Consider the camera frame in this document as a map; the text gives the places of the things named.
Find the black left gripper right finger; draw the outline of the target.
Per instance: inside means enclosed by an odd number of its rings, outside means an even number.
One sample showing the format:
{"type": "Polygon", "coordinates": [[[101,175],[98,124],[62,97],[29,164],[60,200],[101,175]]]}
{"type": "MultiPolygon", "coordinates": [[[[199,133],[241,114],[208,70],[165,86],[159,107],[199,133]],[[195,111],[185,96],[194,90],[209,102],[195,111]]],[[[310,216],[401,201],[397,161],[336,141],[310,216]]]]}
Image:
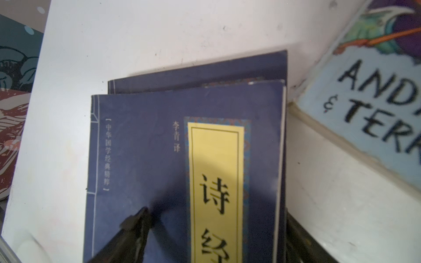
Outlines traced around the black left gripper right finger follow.
{"type": "Polygon", "coordinates": [[[287,263],[338,263],[301,224],[287,212],[287,263]]]}

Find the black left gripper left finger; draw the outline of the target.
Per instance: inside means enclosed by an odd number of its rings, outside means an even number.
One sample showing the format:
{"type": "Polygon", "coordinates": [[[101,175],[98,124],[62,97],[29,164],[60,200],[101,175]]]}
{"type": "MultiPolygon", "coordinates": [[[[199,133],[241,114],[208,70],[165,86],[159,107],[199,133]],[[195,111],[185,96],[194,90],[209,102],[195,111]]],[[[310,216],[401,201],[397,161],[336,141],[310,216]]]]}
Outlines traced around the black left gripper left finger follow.
{"type": "Polygon", "coordinates": [[[147,207],[143,207],[123,221],[120,231],[90,262],[142,263],[150,229],[151,214],[147,207]]]}

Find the blue book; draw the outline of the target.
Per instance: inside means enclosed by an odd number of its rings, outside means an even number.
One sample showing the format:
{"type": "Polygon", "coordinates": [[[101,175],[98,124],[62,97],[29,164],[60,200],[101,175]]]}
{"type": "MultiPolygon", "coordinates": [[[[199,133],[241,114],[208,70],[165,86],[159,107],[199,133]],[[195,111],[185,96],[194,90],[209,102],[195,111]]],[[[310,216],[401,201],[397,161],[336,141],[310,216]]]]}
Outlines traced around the blue book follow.
{"type": "Polygon", "coordinates": [[[142,263],[286,260],[282,80],[92,96],[83,261],[147,207],[142,263]]]}
{"type": "Polygon", "coordinates": [[[108,81],[109,94],[136,94],[241,82],[287,80],[288,51],[278,51],[108,81]]]}

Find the Treehouse colourful paperback book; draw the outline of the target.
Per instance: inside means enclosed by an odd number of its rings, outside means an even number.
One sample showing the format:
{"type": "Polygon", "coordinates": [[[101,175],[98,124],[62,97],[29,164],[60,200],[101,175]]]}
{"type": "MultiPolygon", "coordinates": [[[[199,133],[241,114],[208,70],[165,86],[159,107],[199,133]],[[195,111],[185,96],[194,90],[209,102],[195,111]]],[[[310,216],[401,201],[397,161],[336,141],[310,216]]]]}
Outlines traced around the Treehouse colourful paperback book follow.
{"type": "Polygon", "coordinates": [[[293,112],[421,195],[421,3],[367,1],[302,82],[293,112]]]}

